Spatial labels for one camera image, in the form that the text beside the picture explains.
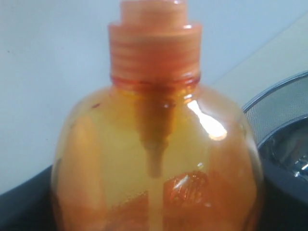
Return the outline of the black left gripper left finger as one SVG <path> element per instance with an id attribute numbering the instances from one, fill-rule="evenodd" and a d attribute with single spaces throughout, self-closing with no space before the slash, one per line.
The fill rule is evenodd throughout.
<path id="1" fill-rule="evenodd" d="M 0 196 L 2 231 L 55 231 L 51 167 Z"/>

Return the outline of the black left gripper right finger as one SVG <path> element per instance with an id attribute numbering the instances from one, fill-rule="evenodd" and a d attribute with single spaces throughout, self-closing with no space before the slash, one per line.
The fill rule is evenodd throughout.
<path id="1" fill-rule="evenodd" d="M 308 230 L 308 183 L 287 171 L 267 169 L 261 231 Z"/>

